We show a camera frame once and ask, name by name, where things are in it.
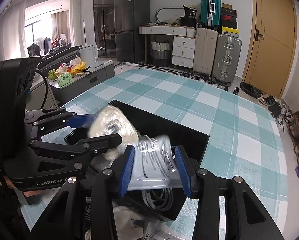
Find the gray refrigerator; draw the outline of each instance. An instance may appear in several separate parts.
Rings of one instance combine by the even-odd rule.
[[[139,26],[150,22],[150,0],[114,0],[115,43],[118,61],[145,59],[145,38]]]

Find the beige curtain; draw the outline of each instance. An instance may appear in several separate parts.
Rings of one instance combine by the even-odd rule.
[[[68,33],[67,11],[53,13],[52,18],[52,40],[55,41],[62,33],[67,38],[67,43],[70,43],[70,35]]]

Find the checkered tablecloth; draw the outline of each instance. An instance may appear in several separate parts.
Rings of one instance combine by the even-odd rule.
[[[287,168],[279,131],[269,112],[216,87],[148,69],[123,72],[81,94],[65,107],[91,114],[118,100],[210,135],[201,167],[215,175],[242,176],[283,231],[287,213]],[[45,140],[64,144],[65,128]],[[29,227],[51,194],[37,205],[23,206]],[[187,200],[176,221],[167,225],[191,236],[197,200]],[[224,198],[220,198],[220,233],[225,239]]]

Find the black and white rug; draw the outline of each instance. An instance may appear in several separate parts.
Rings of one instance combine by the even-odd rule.
[[[116,65],[115,68],[123,66],[123,65],[132,66],[132,67],[140,67],[140,68],[148,68],[148,69],[151,69],[151,70],[162,71],[162,72],[170,73],[170,74],[177,75],[177,76],[185,76],[187,78],[195,79],[197,81],[200,81],[200,82],[209,84],[211,86],[214,86],[214,87],[223,89],[225,91],[228,91],[228,87],[226,85],[219,84],[217,82],[213,82],[211,80],[207,80],[207,79],[204,79],[202,77],[198,77],[198,76],[193,75],[193,74],[182,73],[182,72],[176,71],[176,70],[160,68],[160,67],[154,67],[154,66],[147,66],[147,65],[144,65],[144,64],[131,63],[131,62],[127,62],[127,61],[123,61],[122,63]]]

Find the desk leg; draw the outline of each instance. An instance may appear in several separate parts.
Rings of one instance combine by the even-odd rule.
[[[147,34],[145,34],[145,64],[147,64]]]

